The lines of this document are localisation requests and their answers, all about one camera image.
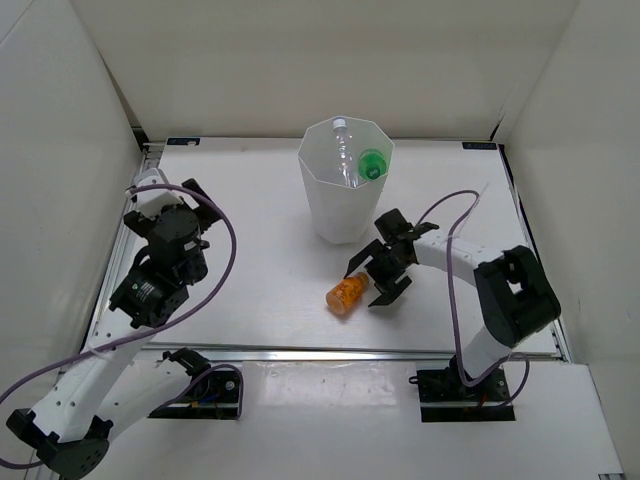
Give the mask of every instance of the white wall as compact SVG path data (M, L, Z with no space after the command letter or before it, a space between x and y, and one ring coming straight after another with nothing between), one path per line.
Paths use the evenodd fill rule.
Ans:
M515 117L577 0L74 0L150 138L302 136L342 114L395 137Z
M640 478L640 2L582 0L507 144L571 345Z
M2 391L77 351L140 159L69 2L28 3L0 3ZM0 456L29 460L4 422L52 382L27 385L0 408ZM0 470L0 478L24 472Z

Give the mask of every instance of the clear plastic bottle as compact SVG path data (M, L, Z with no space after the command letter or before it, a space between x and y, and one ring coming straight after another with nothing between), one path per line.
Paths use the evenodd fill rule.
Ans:
M333 119L333 133L336 136L338 146L338 160L340 173L345 186L357 188L364 183L364 180L358 173L358 161L353 159L351 154L352 136L347 128L347 121L344 117L336 117Z

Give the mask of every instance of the green bottle cap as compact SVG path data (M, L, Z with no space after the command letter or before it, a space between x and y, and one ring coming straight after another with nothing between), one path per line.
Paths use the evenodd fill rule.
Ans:
M358 172L366 180L375 180L387 173L387 162L379 150L369 148L360 155Z

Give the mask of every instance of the black sticker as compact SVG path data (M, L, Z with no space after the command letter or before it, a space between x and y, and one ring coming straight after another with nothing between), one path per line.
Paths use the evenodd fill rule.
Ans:
M196 145L200 145L200 139L198 137L172 137L167 139L167 145L195 147Z
M465 150L497 150L498 145L493 142L462 142Z

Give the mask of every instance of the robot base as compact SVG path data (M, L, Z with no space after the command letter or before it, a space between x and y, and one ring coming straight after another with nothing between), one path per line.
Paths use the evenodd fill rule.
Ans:
M514 421L512 406L496 408L509 398L502 369L496 369L482 383L467 388L451 367L418 370L409 378L418 386L423 423Z

